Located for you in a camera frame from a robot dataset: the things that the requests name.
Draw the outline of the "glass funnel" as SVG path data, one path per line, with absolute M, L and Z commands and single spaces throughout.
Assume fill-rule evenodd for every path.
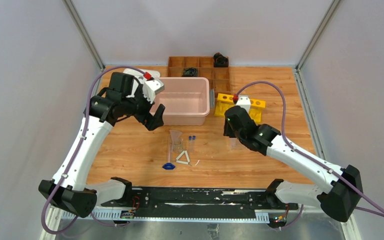
M 182 132 L 171 129 L 169 133 L 170 133 L 171 143 L 173 145 L 178 145 L 179 143 L 182 142 L 182 134 L 183 134 Z

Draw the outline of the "small glass beaker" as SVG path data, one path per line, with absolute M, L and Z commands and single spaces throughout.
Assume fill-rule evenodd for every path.
M 176 154 L 180 154 L 184 151 L 183 141 L 181 139 L 176 139 L 172 143 L 172 151 Z

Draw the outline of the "blue capped tube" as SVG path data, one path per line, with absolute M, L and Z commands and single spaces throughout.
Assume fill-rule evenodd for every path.
M 194 152 L 194 150 L 195 150 L 195 142 L 196 142 L 196 136 L 193 135 L 191 137 L 191 150 L 192 150 L 192 152 Z
M 193 137 L 191 135 L 188 137 L 187 150 L 188 150 L 189 153 L 193 153 L 194 152 L 194 139 L 193 139 Z

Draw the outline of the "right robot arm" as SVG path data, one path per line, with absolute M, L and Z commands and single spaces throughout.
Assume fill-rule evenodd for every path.
M 224 116 L 225 136 L 237 138 L 249 150 L 276 159 L 312 181 L 312 184 L 299 184 L 275 179 L 265 195 L 270 208 L 297 203 L 319 207 L 338 222 L 349 220 L 362 198 L 358 193 L 363 191 L 361 173 L 356 167 L 341 167 L 315 156 L 280 130 L 268 124 L 256 124 L 240 106 L 229 108 Z

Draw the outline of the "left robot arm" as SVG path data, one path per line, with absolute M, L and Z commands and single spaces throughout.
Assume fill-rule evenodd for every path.
M 132 183 L 128 180 L 112 177 L 96 184 L 86 181 L 102 143 L 117 123 L 134 117 L 148 131 L 163 126 L 165 106 L 159 104 L 155 113 L 151 113 L 151 109 L 156 96 L 164 89 L 164 83 L 148 72 L 143 76 L 111 74 L 109 85 L 90 97 L 78 138 L 60 169 L 51 180 L 42 180 L 39 184 L 39 192 L 50 199 L 50 205 L 85 218 L 96 206 L 109 201 L 122 207 L 132 203 Z

